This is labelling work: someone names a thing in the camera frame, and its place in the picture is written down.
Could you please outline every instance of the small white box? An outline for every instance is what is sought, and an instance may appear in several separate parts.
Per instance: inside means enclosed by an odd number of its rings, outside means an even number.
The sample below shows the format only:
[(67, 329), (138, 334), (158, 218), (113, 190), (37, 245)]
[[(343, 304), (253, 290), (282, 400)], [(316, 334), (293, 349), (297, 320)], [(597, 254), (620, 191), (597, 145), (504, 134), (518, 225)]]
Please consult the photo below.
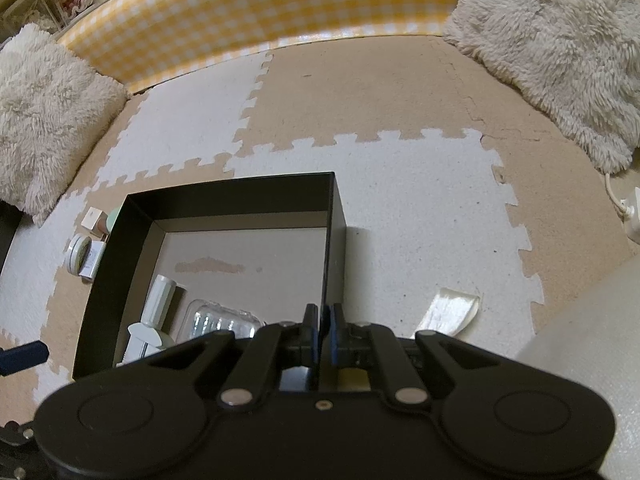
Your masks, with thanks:
[(108, 233), (107, 213), (98, 208), (90, 207), (84, 215), (81, 226), (87, 229), (92, 235), (101, 237)]

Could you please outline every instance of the yellow gingham fabric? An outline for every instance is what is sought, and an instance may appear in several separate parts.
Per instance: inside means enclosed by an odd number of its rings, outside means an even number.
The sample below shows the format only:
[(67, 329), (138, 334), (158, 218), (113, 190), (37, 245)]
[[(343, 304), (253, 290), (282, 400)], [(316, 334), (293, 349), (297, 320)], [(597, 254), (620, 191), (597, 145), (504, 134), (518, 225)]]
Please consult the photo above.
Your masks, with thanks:
[(311, 41), (440, 34), (457, 0), (110, 0), (59, 43), (137, 92), (222, 60)]

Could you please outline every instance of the white fluffy pillow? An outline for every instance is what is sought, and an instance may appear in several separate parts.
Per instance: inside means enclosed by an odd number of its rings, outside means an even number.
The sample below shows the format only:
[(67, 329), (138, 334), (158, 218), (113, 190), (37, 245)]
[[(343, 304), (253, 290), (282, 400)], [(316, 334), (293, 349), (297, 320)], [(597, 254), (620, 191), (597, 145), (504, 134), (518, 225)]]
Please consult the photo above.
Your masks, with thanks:
[(444, 38), (516, 85), (605, 173), (640, 142), (640, 0), (459, 0)]
[(127, 97), (26, 25), (0, 51), (0, 200), (42, 225)]

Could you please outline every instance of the floor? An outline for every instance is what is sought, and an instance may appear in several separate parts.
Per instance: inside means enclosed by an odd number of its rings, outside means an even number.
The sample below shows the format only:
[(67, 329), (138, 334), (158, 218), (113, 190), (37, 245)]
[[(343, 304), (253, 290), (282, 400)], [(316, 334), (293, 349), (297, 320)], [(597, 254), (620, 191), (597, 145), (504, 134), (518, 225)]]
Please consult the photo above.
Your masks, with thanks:
[(44, 227), (23, 222), (0, 274), (0, 304), (13, 305), (0, 311), (0, 347), (40, 338), (51, 358), (4, 380), (0, 422), (29, 420), (69, 380), (90, 286), (66, 273), (62, 254), (89, 206), (315, 170), (336, 172), (351, 228), (353, 320), (399, 335), (446, 286), (482, 297), (462, 337), (514, 356), (635, 251), (584, 153), (439, 38), (331, 41), (231, 60), (135, 96)]

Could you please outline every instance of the metal screw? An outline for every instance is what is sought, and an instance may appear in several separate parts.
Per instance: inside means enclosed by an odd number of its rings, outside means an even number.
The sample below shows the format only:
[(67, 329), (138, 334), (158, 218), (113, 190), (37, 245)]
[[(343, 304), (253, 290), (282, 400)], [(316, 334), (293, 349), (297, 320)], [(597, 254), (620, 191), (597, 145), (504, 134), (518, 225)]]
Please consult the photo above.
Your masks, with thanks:
[(222, 392), (220, 400), (229, 406), (243, 406), (254, 400), (254, 396), (244, 388), (231, 388)]
[(316, 402), (316, 408), (321, 412), (330, 410), (333, 406), (334, 404), (330, 400), (318, 400), (318, 402)]
[(429, 394), (421, 388), (400, 388), (396, 391), (396, 400), (403, 404), (421, 404), (429, 398)]

